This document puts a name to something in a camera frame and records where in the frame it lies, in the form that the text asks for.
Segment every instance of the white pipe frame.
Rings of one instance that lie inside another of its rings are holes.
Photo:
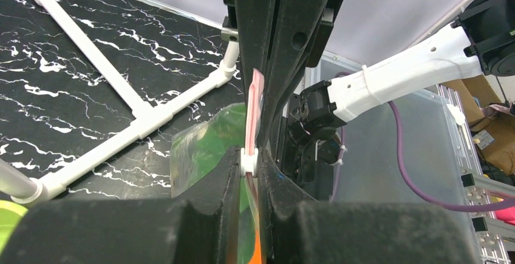
[[[0,182],[1,191],[11,195],[11,199],[22,205],[32,206],[41,201],[50,200],[64,192],[68,185],[79,179],[102,162],[115,155],[135,140],[143,139],[160,126],[171,120],[176,113],[186,108],[195,100],[204,96],[214,88],[218,88],[233,77],[236,70],[236,60],[239,55],[239,45],[230,41],[223,60],[217,70],[192,88],[181,93],[164,105],[151,107],[143,101],[134,89],[121,77],[118,71],[99,51],[93,42],[75,24],[70,16],[55,0],[35,0],[43,6],[51,17],[70,36],[74,43],[88,57],[91,63],[105,77],[122,99],[131,107],[135,120],[129,127],[114,137],[101,143],[77,160],[61,168],[57,172],[37,178],[27,178],[12,166],[0,164],[0,174],[13,180]]]

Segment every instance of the white clip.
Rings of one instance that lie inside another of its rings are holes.
[[[245,177],[245,174],[251,173],[252,177],[256,177],[258,175],[258,149],[254,149],[254,155],[245,154],[245,148],[241,149],[241,158],[240,158],[240,171],[241,177]]]

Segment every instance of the box label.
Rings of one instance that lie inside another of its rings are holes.
[[[491,144],[494,141],[494,138],[486,130],[481,130],[472,139],[479,140],[477,146],[481,150],[484,150],[486,147],[488,147],[489,144]]]

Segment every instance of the green object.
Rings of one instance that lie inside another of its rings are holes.
[[[27,208],[24,206],[0,200],[0,253],[26,212]]]
[[[181,131],[172,139],[170,175],[172,197],[186,191],[211,172],[227,149],[245,146],[244,103],[221,109],[206,123]],[[254,224],[243,179],[240,182],[238,263],[248,263],[254,252]]]

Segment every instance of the plastic bag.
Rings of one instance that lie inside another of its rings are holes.
[[[245,143],[244,103],[231,104],[206,123],[179,132],[170,151],[171,195],[176,197],[211,172],[227,149]],[[240,183],[238,263],[248,263],[256,236],[244,180]]]

